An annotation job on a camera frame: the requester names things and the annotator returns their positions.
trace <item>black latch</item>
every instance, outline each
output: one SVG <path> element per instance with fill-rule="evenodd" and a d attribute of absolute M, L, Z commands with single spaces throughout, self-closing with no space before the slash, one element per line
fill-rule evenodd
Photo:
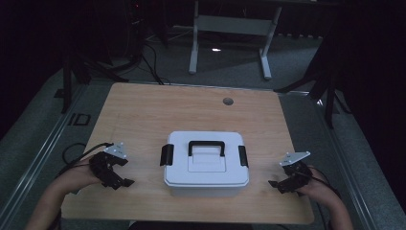
<path fill-rule="evenodd" d="M 247 158 L 247 152 L 245 150 L 244 146 L 238 146 L 238 152 L 239 152 L 239 162 L 241 166 L 246 166 L 248 167 L 248 158 Z"/>
<path fill-rule="evenodd" d="M 174 149 L 173 144 L 166 144 L 162 146 L 160 166 L 163 165 L 171 166 L 173 164 L 173 149 Z"/>

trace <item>wire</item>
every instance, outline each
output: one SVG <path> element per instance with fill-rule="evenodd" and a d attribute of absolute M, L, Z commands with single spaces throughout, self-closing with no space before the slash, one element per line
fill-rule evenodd
<path fill-rule="evenodd" d="M 146 70 L 146 69 L 144 69 L 144 68 L 141 68 L 140 66 L 138 66 L 138 69 L 140 69 L 140 70 L 142 70 L 142 71 L 145 71 L 145 72 L 147 72 L 147 73 L 150 73 L 148 70 Z"/>
<path fill-rule="evenodd" d="M 63 162 L 65 162 L 66 165 L 69 164 L 69 162 L 66 160 L 66 156 L 65 156 L 65 155 L 66 155 L 66 151 L 67 151 L 68 149 L 74 147 L 74 146 L 83 146 L 83 147 L 86 147 L 86 145 L 84 145 L 83 143 L 75 143 L 75 144 L 72 144 L 72 145 L 68 146 L 68 147 L 62 152 L 62 160 L 63 160 Z"/>
<path fill-rule="evenodd" d="M 305 177 L 308 177 L 308 178 L 311 178 L 311 179 L 314 179 L 314 180 L 317 180 L 317 181 L 319 181 L 320 183 L 323 183 L 324 185 L 328 186 L 332 191 L 334 191 L 334 189 L 333 189 L 329 184 L 327 184 L 325 181 L 323 181 L 323 180 L 321 180 L 321 179 L 319 179 L 319 178 L 316 178 L 316 177 L 314 177 L 314 176 L 312 176 L 312 175 L 308 175 L 308 174 L 301 173 L 301 172 L 293 172 L 293 173 L 299 174 L 299 175 L 302 175 L 302 176 L 305 176 Z"/>
<path fill-rule="evenodd" d="M 69 146 L 68 148 L 65 149 L 64 152 L 66 152 L 66 150 L 68 150 L 69 148 L 71 148 L 72 146 L 75 146 L 75 145 L 81 145 L 81 143 L 75 143 L 75 144 Z M 101 143 L 101 144 L 98 144 L 98 145 L 94 146 L 92 149 L 88 150 L 87 152 L 85 152 L 85 153 L 82 154 L 81 156 L 79 156 L 79 157 L 77 157 L 76 159 L 72 160 L 71 162 L 67 163 L 66 166 L 63 167 L 63 169 L 59 171 L 59 173 L 57 174 L 56 178 L 59 177 L 60 175 L 64 174 L 64 173 L 67 172 L 68 170 L 74 168 L 74 167 L 84 166 L 84 165 L 75 166 L 75 164 L 78 163 L 78 161 L 79 161 L 80 159 L 82 159 L 83 157 L 85 157 L 86 155 L 88 155 L 90 152 L 92 152 L 92 151 L 94 151 L 94 150 L 96 150 L 96 149 L 98 149 L 98 148 L 100 148 L 100 147 L 103 147 L 103 146 L 105 146 L 105 147 L 111 147 L 112 145 L 114 145 L 114 144 Z M 65 161 L 65 163 L 67 162 L 66 159 L 64 158 L 64 153 L 62 153 L 62 159 L 63 159 L 63 161 Z"/>
<path fill-rule="evenodd" d="M 183 33 L 173 33 L 175 36 L 168 38 L 168 41 L 171 41 L 171 40 L 174 40 L 174 39 L 176 39 L 176 38 L 178 38 L 178 37 L 187 35 L 187 34 L 189 34 L 190 32 L 192 32 L 192 30 L 188 30 L 188 31 L 183 32 Z M 146 41 L 148 41 L 148 42 L 154 42 L 154 43 L 161 42 L 160 40 L 153 40 L 153 38 L 154 38 L 155 36 L 156 36 L 156 35 L 154 34 L 154 35 L 151 35 L 151 36 L 147 37 L 147 38 L 146 38 Z"/>
<path fill-rule="evenodd" d="M 224 3 L 221 3 L 220 9 L 218 10 L 218 13 L 217 13 L 217 15 L 220 15 L 220 13 L 221 13 L 221 10 L 223 9 L 223 5 L 224 5 Z"/>
<path fill-rule="evenodd" d="M 140 60 L 137 57 L 131 57 L 131 59 L 129 60 L 128 63 L 109 68 L 108 70 L 113 71 L 113 72 L 120 72 L 120 71 L 128 69 L 131 66 L 137 65 L 139 61 Z"/>
<path fill-rule="evenodd" d="M 81 166 L 90 166 L 90 165 L 95 165 L 95 164 L 74 165 L 71 167 L 71 169 L 76 168 L 76 167 L 81 167 Z"/>
<path fill-rule="evenodd" d="M 318 169 L 316 169 L 316 168 L 314 168 L 314 167 L 309 167 L 309 166 L 307 166 L 308 168 L 310 168 L 310 169 L 313 169 L 313 170 L 315 170 L 315 171 L 317 171 L 317 172 L 319 172 L 324 178 L 325 178 L 325 180 L 327 181 L 327 184 L 330 184 L 330 182 L 328 181 L 328 178 L 326 177 L 326 175 L 323 173 L 323 172 L 321 172 L 320 170 L 318 170 Z"/>
<path fill-rule="evenodd" d="M 145 57 L 144 55 L 142 55 L 143 60 L 146 62 L 147 66 L 148 66 L 148 68 L 149 68 L 150 74 L 152 75 L 152 77 L 155 78 L 155 80 L 156 80 L 159 84 L 164 85 L 164 83 L 162 82 L 162 80 L 165 80 L 165 81 L 167 81 L 167 82 L 170 84 L 170 80 L 165 79 L 165 78 L 160 78 L 160 77 L 158 76 L 158 74 L 156 73 L 156 52 L 155 52 L 155 49 L 154 49 L 153 47 L 151 47 L 150 45 L 148 45 L 148 44 L 145 44 L 145 45 L 146 45 L 149 49 L 151 49 L 152 52 L 153 52 L 153 54 L 154 54 L 153 68 L 152 68 L 151 65 L 148 63 L 146 57 Z"/>

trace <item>box lid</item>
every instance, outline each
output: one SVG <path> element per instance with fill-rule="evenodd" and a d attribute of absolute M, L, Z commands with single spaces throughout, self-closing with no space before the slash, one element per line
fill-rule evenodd
<path fill-rule="evenodd" d="M 165 181 L 175 187 L 241 187 L 248 161 L 237 132 L 174 131 L 163 147 Z"/>

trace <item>black handle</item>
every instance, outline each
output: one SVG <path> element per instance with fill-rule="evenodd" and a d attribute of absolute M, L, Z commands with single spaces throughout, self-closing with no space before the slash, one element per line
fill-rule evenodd
<path fill-rule="evenodd" d="M 220 156 L 224 155 L 225 144 L 222 141 L 190 141 L 189 142 L 189 156 L 192 156 L 192 147 L 193 146 L 220 146 Z"/>

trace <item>person's arm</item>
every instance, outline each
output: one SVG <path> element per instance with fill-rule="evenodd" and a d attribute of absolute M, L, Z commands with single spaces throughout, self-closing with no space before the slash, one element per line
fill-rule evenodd
<path fill-rule="evenodd" d="M 101 183 L 90 171 L 89 158 L 77 163 L 74 167 L 56 178 L 42 194 L 26 229 L 48 229 L 59 213 L 65 196 L 88 185 Z"/>
<path fill-rule="evenodd" d="M 311 169 L 313 176 L 324 180 L 323 176 L 316 170 Z M 327 185 L 320 181 L 310 179 L 307 185 L 297 190 L 307 195 L 310 199 L 328 208 L 330 222 L 333 230 L 351 230 L 352 222 L 346 205 L 341 198 L 335 194 Z"/>

